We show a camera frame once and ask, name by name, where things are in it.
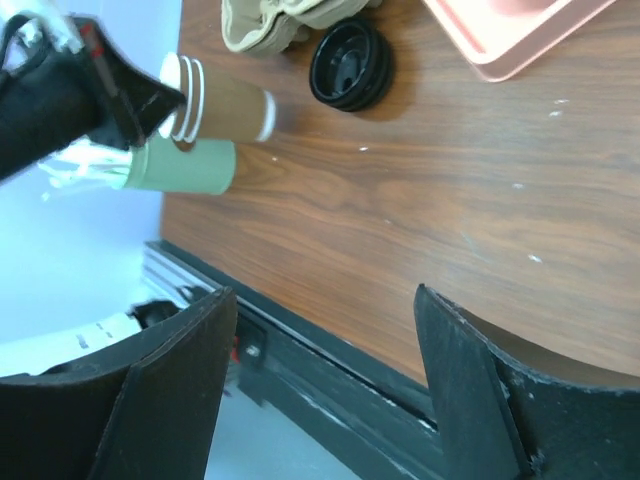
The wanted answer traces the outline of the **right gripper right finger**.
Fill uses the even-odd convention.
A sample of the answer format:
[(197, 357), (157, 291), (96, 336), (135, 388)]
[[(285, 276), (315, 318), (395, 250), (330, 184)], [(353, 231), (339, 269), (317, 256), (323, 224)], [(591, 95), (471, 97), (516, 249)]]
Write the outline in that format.
[(638, 377), (543, 348), (425, 285), (414, 317), (447, 478), (638, 478)]

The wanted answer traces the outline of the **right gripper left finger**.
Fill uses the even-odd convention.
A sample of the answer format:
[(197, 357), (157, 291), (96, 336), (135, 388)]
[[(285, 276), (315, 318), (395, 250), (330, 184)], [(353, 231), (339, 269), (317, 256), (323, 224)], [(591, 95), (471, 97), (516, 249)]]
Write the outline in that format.
[(5, 479), (201, 479), (237, 321), (221, 288), (123, 341), (1, 381)]

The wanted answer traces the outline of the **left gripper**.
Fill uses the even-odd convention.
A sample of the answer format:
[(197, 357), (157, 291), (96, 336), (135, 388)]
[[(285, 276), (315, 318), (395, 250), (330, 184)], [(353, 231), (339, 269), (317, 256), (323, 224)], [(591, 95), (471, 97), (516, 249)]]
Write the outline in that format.
[(80, 49), (70, 49), (47, 29), (45, 18), (15, 14), (4, 26), (1, 56), (18, 30), (32, 20), (42, 36), (14, 71), (1, 70), (1, 178), (6, 180), (51, 153), (87, 136), (116, 149), (140, 147), (186, 102), (129, 62), (95, 18), (68, 16)]

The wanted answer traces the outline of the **brown paper cup stack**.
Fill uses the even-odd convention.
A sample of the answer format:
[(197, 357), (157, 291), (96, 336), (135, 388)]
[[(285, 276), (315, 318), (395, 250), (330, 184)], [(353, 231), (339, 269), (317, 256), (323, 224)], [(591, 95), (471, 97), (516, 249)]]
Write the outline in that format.
[(264, 142), (274, 131), (277, 104), (271, 92), (198, 59), (168, 53), (160, 81), (186, 98), (185, 104), (158, 128), (165, 139), (187, 143), (202, 139)]

